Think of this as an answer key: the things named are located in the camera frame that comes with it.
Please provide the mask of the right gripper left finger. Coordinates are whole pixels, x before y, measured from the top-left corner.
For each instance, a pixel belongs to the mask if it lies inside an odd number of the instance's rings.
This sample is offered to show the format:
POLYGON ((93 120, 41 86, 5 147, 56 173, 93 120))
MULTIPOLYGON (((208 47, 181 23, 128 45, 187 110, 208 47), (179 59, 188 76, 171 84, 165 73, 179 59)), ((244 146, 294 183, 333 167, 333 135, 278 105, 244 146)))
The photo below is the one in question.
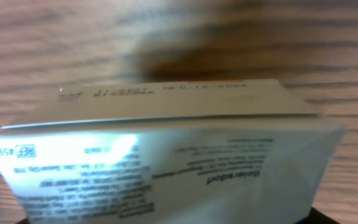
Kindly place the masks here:
POLYGON ((23 220, 17 222, 16 224, 30 224, 30 223, 29 223, 28 219, 23 219, 23 220))

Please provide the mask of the white medicine box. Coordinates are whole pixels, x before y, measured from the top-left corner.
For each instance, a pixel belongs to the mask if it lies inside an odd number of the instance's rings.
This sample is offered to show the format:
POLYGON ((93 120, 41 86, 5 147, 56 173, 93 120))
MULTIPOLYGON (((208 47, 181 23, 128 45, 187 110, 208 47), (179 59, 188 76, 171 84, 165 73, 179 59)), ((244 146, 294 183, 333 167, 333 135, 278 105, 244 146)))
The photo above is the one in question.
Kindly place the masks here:
POLYGON ((31 223, 304 223, 343 133, 276 80, 63 88, 0 173, 31 223))

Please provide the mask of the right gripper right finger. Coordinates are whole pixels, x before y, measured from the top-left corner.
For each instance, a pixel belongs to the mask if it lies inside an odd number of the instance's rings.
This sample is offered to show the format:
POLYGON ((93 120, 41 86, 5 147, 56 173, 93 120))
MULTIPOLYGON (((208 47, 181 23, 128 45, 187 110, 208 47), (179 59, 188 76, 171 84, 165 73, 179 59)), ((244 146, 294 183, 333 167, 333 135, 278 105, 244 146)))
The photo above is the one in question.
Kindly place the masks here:
POLYGON ((339 224, 339 222, 312 207, 309 215, 295 224, 339 224))

